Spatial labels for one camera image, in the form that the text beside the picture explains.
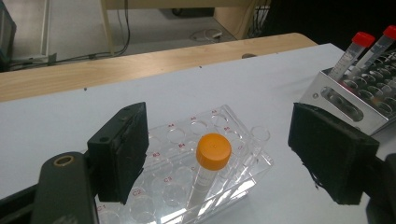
white tabletop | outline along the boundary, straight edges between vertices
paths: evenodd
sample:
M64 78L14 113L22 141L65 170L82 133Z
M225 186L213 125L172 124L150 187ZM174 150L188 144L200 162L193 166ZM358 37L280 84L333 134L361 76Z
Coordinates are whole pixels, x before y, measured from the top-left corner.
M206 223L365 223L361 205L334 203L316 189L299 157L288 147L293 103L319 70L332 67L342 51L321 45L111 85L0 104L0 198L36 183L44 161L87 148L121 108L146 102L148 127L229 105L248 127L266 125L273 169L249 195ZM395 143L395 128L378 136L381 157Z

centrifuge tube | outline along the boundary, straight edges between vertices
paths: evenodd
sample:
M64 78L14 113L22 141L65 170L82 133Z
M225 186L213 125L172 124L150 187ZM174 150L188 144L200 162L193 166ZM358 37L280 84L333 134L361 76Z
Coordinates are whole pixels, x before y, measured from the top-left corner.
M333 80L338 81L344 73L347 71L350 65L361 55L364 49L370 47L373 44L375 38L372 35L364 32L358 32L352 38L352 44L347 48L344 55L332 69L329 74Z
M231 144L221 134L209 133L198 142L196 159L200 164L195 177L187 209L191 209L205 200L219 170L227 165L231 156ZM199 214L198 209L192 209L183 217L183 223L195 219Z
M359 71L358 69L364 71L370 66L375 59L377 59L393 42L396 40L396 26L390 25L384 31L383 35L375 42L375 44L367 51L366 54L358 61L353 73Z

orange cap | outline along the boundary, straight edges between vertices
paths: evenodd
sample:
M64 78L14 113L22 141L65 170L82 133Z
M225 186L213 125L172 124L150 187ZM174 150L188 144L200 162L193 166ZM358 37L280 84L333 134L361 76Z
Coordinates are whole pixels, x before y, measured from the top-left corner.
M223 135L209 133L198 142L196 158L207 170L217 171L227 165L231 156L231 144Z

acrylic test tube rack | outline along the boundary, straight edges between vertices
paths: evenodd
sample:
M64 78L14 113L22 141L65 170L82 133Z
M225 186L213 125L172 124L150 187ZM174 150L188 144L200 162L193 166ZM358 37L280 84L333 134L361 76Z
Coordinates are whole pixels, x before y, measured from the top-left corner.
M233 154L205 201L186 210L198 165L195 149L206 133L224 135ZM127 204L96 199L101 223L181 223L183 215L194 209L199 215L189 223L202 222L246 196L273 165L264 151L246 165L253 137L227 105L153 128L148 138L145 169L135 181Z
M396 120L396 50L383 53L366 71L337 82L318 73L300 103L320 107L372 135Z

red cap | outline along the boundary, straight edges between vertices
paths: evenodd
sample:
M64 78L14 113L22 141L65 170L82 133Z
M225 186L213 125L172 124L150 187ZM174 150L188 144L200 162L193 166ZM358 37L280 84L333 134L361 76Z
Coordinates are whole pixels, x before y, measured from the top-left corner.
M370 47L374 41L375 41L375 38L372 35L369 35L364 32L358 32L352 38L353 43L358 44L360 46L364 46L365 48Z
M390 25L383 33L385 36L396 39L396 26Z

